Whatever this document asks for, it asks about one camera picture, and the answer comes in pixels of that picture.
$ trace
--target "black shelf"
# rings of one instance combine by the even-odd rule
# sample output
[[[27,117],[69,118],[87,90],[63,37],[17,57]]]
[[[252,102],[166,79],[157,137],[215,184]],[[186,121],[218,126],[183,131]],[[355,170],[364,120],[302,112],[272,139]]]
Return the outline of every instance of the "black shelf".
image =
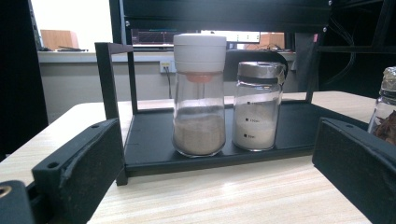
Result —
[[[366,6],[372,3],[380,3],[384,0],[334,0],[333,7],[334,9],[345,9],[351,7],[361,7]]]
[[[113,42],[132,44],[132,29],[320,33],[328,0],[110,1]]]
[[[284,102],[280,108],[273,149],[251,152],[232,143],[233,109],[225,109],[226,143],[213,157],[188,158],[172,145],[172,110],[145,111],[134,115],[125,144],[128,176],[155,175],[270,161],[310,155],[313,152],[319,119],[343,120],[364,130],[367,123],[306,102]]]
[[[372,46],[319,46],[319,52],[333,52],[333,53],[396,53],[396,46],[387,46],[374,48]]]

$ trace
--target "wooden table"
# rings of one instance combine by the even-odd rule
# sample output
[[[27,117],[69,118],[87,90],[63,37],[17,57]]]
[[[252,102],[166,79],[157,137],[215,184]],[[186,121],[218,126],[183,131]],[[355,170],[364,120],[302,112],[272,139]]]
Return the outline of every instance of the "wooden table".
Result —
[[[304,98],[304,93],[284,94]],[[368,122],[375,99],[315,92],[313,104]],[[139,102],[141,107],[171,101]],[[123,138],[131,104],[119,103]],[[31,169],[88,126],[105,119],[103,104],[76,105],[0,163],[0,182],[33,181]],[[368,223],[312,164],[311,156],[130,178],[113,184],[90,223]]]

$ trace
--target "black metal rack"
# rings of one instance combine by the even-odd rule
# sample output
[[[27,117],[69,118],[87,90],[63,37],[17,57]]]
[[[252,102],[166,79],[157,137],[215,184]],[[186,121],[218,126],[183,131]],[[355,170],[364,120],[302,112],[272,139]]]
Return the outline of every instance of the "black metal rack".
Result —
[[[327,26],[331,6],[327,0],[120,0],[110,1],[113,38],[96,43],[99,73],[108,119],[119,116],[111,54],[128,52],[133,119],[125,144],[125,171],[117,179],[127,184],[129,176],[275,160],[311,154],[321,117],[340,119],[366,129],[367,124],[312,105],[318,76],[318,45]],[[171,143],[172,109],[140,110],[137,106],[131,29],[222,29],[318,34],[308,71],[305,100],[283,102],[280,109],[276,147],[250,152],[231,142],[233,109],[226,108],[226,144],[213,157],[190,159],[179,155]]]
[[[320,46],[321,52],[356,52],[356,53],[396,53],[396,16],[393,14],[396,7],[394,0],[338,0],[334,1],[332,7],[333,15],[349,14],[353,21],[353,14],[369,15],[375,18],[370,28],[364,29],[366,35],[371,38],[356,46]]]

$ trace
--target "white wall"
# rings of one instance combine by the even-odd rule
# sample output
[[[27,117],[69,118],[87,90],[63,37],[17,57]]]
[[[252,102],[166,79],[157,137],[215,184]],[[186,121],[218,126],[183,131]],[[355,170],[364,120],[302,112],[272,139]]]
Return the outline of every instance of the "white wall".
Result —
[[[95,54],[39,52],[41,77],[46,98],[49,122],[77,104],[103,102]],[[172,52],[134,54],[136,90],[138,100],[167,99],[169,84],[165,74],[160,74],[160,60],[169,61]],[[290,63],[294,55],[286,57]],[[119,101],[130,101],[126,55],[114,58],[113,69]],[[171,74],[172,95],[175,96],[175,74]],[[224,95],[233,95],[234,82],[224,82]],[[297,91],[295,73],[289,71],[284,92]]]
[[[69,30],[78,46],[93,52],[94,42],[112,42],[108,0],[31,0],[39,30]]]

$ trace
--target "spice jar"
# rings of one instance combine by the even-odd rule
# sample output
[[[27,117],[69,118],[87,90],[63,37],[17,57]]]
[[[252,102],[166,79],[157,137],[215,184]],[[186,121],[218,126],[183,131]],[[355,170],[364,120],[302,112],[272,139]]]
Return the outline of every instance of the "spice jar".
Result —
[[[247,150],[274,147],[285,65],[244,62],[238,66],[233,103],[233,143]]]
[[[173,145],[188,157],[213,156],[225,143],[223,69],[226,38],[175,35]]]
[[[396,145],[396,67],[385,69],[379,94],[368,132]]]

